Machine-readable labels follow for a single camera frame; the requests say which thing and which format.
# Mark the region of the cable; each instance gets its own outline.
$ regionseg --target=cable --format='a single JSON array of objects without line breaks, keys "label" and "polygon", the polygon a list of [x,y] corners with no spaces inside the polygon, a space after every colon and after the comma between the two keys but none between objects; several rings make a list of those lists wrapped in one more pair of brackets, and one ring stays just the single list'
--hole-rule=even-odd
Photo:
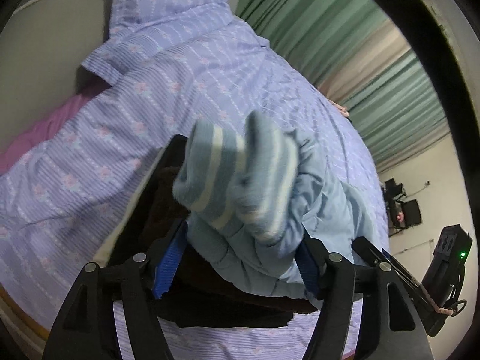
[{"label": "cable", "polygon": [[[403,272],[399,271],[399,269],[397,269],[397,267],[393,266],[395,271],[404,276],[405,275],[403,274]],[[426,297],[427,301],[429,302],[429,304],[431,304],[431,306],[433,307],[433,309],[435,310],[435,312],[438,312],[439,314],[443,314],[443,315],[448,315],[450,317],[453,317],[455,315],[458,315],[465,307],[463,307],[460,311],[458,311],[456,314],[455,314],[455,310],[451,310],[451,309],[447,309],[447,308],[444,308],[444,307],[438,307],[438,305],[435,303],[435,301],[431,298],[431,296],[429,295],[428,291],[426,290],[426,288],[423,286],[422,283],[420,283],[414,276],[410,275],[410,279],[414,282],[414,284],[420,288],[424,294],[424,296]]]}]

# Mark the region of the metal screw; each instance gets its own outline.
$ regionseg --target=metal screw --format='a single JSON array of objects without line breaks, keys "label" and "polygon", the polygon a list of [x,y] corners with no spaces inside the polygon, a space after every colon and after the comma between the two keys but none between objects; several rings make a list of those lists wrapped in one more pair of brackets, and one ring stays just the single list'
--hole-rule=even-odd
[{"label": "metal screw", "polygon": [[136,263],[143,263],[147,259],[147,255],[145,253],[137,253],[133,256],[133,261]]},{"label": "metal screw", "polygon": [[342,255],[339,254],[339,253],[330,253],[328,255],[328,258],[330,261],[333,261],[334,263],[339,263],[340,261],[342,261]]},{"label": "metal screw", "polygon": [[85,269],[85,272],[93,272],[95,269],[97,269],[97,264],[94,262],[89,262],[83,269]]},{"label": "metal screw", "polygon": [[381,262],[379,267],[384,272],[390,272],[392,270],[392,266],[387,262]]}]

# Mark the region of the white wall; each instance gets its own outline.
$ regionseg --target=white wall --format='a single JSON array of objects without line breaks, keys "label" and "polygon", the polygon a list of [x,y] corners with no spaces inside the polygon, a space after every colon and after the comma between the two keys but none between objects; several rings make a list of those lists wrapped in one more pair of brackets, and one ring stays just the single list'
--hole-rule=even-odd
[{"label": "white wall", "polygon": [[445,226],[460,224],[474,238],[466,260],[466,277],[460,299],[466,299],[466,309],[455,318],[449,318],[438,333],[430,339],[433,354],[437,360],[446,359],[464,337],[471,325],[478,286],[478,252],[470,205],[464,179],[457,159],[457,153],[450,136],[428,151],[390,171],[380,174],[380,180],[394,178],[403,183],[407,193],[420,190],[426,181],[431,185],[413,196],[417,199],[422,214],[422,224],[405,230],[390,238],[392,254],[405,249],[408,252],[397,256],[399,261],[421,280],[430,265],[431,247],[438,240]]}]

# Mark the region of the blue strap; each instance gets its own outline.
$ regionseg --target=blue strap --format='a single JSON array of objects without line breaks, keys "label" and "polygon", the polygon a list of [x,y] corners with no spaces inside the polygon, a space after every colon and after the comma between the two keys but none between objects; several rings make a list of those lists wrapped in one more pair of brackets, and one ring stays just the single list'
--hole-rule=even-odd
[{"label": "blue strap", "polygon": [[318,267],[315,263],[315,260],[311,256],[307,245],[303,241],[297,247],[295,261],[297,262],[298,270],[300,271],[300,276],[303,280],[305,288],[316,297],[320,290],[318,287]]},{"label": "blue strap", "polygon": [[187,226],[182,226],[171,240],[162,261],[155,269],[155,280],[152,289],[155,299],[161,299],[162,295],[170,289],[186,246]]},{"label": "blue strap", "polygon": [[[155,280],[152,289],[155,299],[161,299],[162,295],[170,289],[186,246],[187,226],[182,226],[171,240],[162,261],[155,269]],[[318,267],[303,241],[297,248],[295,261],[307,290],[313,295],[318,294]]]}]

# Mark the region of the pillow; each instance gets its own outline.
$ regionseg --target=pillow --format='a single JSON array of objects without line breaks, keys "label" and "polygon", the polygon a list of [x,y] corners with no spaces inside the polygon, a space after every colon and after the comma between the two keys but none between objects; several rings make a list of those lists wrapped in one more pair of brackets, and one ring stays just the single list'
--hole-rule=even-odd
[{"label": "pillow", "polygon": [[82,65],[114,85],[159,51],[232,20],[228,0],[113,0],[110,39]]},{"label": "pillow", "polygon": [[104,80],[95,78],[79,94],[70,97],[61,107],[54,110],[50,116],[20,134],[4,152],[0,153],[0,175],[8,172],[27,151],[39,143],[52,139],[67,120],[73,118],[80,108],[108,87]]}]

